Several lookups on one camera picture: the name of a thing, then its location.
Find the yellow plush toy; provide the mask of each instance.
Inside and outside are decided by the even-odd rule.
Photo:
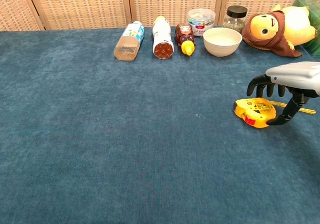
[[[314,39],[318,31],[310,25],[307,7],[290,6],[282,10],[280,7],[251,16],[242,31],[243,40],[280,56],[298,57],[302,53],[294,47]]]

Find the white bowl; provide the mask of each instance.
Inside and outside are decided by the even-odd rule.
[[[233,29],[211,28],[204,32],[205,49],[216,57],[224,57],[237,50],[242,41],[242,35]]]

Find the green object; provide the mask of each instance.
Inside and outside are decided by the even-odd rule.
[[[309,6],[310,24],[318,30],[318,35],[303,46],[315,57],[320,57],[320,0],[294,0],[293,6]]]

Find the sauce bottle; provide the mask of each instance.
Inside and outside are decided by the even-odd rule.
[[[159,59],[169,59],[174,53],[171,40],[171,27],[163,16],[158,16],[153,23],[153,54]]]
[[[195,35],[192,31],[192,27],[189,23],[180,23],[175,28],[175,40],[178,42],[178,46],[181,47],[182,52],[185,55],[192,55],[195,51]]]

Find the plush toy face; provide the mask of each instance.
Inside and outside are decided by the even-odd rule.
[[[251,20],[250,32],[259,40],[272,39],[278,29],[278,21],[272,15],[257,15]]]

